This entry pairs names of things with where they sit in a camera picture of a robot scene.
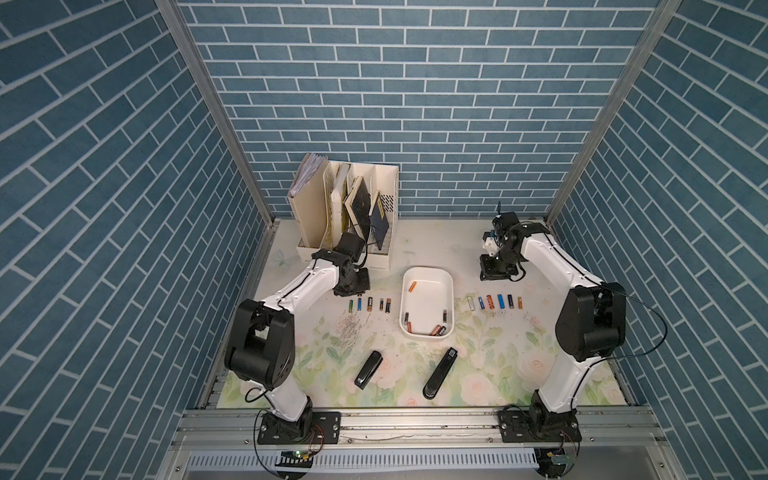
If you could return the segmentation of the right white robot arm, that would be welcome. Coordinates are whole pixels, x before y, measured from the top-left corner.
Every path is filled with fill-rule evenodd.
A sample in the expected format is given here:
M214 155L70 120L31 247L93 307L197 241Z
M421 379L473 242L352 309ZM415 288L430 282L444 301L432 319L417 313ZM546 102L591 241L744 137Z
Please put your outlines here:
M543 386L534 392L530 413L561 419L576 412L576 400L591 368L607 359L626 337L626 295L618 283L593 276L554 240L550 230L498 213L483 233L479 257L482 281L517 282L524 265L538 269L562 301L555 323L560 353Z

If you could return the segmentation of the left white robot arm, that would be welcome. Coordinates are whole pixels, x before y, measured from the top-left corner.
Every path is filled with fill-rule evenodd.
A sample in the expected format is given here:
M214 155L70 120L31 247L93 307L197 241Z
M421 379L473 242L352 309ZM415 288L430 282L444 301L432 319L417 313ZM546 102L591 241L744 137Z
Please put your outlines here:
M269 414L305 434L312 417L311 399L291 376L296 356L296 318L331 292L361 295L370 288L368 269L359 263L367 243L345 232L336 247L312 254L309 266L274 294L246 299L235 310L224 354L225 367L261 388Z

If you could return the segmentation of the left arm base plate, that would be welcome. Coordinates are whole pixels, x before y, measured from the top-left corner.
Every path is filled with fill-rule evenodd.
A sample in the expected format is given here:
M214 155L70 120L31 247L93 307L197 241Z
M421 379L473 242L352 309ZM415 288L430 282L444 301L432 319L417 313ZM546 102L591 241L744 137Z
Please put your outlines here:
M266 413L256 430L259 445L335 445L339 441L342 415L339 411L305 412L298 421L289 422Z

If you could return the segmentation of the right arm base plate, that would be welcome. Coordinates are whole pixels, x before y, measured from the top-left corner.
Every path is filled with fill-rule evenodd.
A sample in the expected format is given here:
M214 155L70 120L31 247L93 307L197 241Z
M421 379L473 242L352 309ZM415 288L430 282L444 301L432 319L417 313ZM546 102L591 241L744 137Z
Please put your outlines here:
M582 435L574 411L551 413L521 408L497 411L500 434L504 443L580 443Z

